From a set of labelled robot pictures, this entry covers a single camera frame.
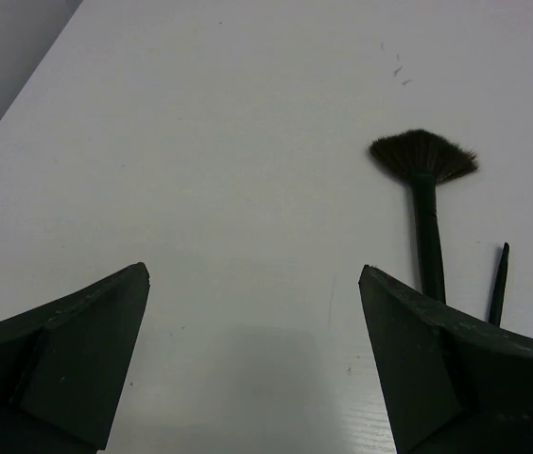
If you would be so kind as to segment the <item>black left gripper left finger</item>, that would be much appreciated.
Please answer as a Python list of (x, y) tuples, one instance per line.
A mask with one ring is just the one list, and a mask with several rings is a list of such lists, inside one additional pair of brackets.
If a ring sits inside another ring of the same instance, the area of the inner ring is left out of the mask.
[(149, 288), (139, 262), (0, 322), (0, 453), (106, 449)]

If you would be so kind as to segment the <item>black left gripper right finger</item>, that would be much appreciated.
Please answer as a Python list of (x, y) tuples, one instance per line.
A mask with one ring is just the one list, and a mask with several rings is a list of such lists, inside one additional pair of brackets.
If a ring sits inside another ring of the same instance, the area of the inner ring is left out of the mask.
[(533, 453), (533, 339), (366, 266), (362, 307), (400, 453)]

